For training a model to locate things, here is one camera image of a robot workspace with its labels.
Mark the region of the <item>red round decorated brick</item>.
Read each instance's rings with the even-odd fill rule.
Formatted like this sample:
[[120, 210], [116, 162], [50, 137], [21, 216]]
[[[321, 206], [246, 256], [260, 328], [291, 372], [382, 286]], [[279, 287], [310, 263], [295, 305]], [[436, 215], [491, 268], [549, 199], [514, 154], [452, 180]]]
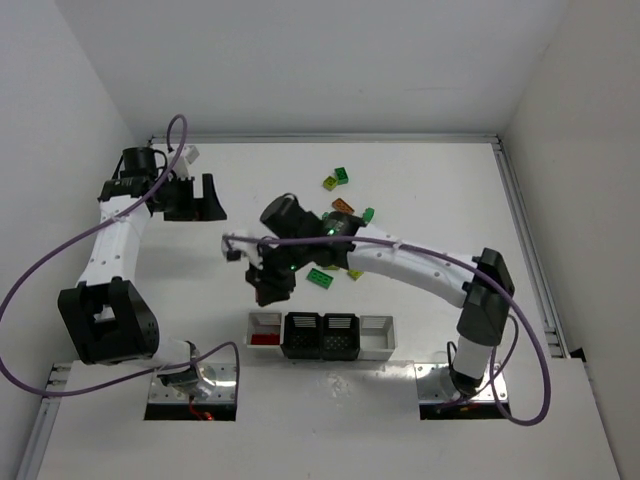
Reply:
[[279, 346], [280, 334], [269, 333], [253, 333], [250, 338], [250, 345], [252, 346]]

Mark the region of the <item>orange brick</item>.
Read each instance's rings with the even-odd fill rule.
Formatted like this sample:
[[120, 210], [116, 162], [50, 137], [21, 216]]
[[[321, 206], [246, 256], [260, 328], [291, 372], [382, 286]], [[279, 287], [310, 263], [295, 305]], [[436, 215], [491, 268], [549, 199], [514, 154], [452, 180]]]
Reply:
[[348, 214], [348, 215], [352, 215], [355, 212], [355, 210], [347, 202], [345, 202], [342, 198], [335, 199], [331, 203], [331, 206], [335, 211], [338, 211], [338, 212], [341, 212], [341, 213], [345, 213], [345, 214]]

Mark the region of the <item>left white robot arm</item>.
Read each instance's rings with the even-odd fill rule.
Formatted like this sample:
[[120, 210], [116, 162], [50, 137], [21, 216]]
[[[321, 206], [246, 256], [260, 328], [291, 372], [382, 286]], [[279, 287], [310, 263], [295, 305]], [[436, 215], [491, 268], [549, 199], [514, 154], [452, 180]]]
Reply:
[[58, 296], [58, 309], [80, 360], [87, 365], [138, 364], [158, 369], [165, 386], [187, 389], [202, 373], [190, 341], [162, 338], [156, 316], [134, 285], [144, 230], [156, 213], [170, 222], [211, 222], [227, 214], [216, 195], [213, 176], [202, 177], [201, 197], [194, 193], [188, 168], [199, 151], [189, 145], [180, 154], [132, 147], [98, 197], [103, 224], [89, 262], [75, 287]]

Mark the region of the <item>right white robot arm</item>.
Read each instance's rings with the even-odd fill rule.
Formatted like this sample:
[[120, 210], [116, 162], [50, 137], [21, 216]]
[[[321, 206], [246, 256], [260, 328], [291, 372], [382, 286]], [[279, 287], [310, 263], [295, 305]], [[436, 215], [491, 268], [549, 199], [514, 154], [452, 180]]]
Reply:
[[271, 202], [260, 221], [273, 239], [241, 249], [249, 261], [246, 280], [255, 288], [259, 305], [289, 299], [296, 271], [311, 263], [374, 273], [417, 287], [460, 309], [449, 377], [460, 395], [477, 391], [492, 350], [501, 343], [515, 292], [499, 252], [486, 248], [471, 257], [428, 255], [354, 215], [333, 211], [318, 217], [290, 194]]

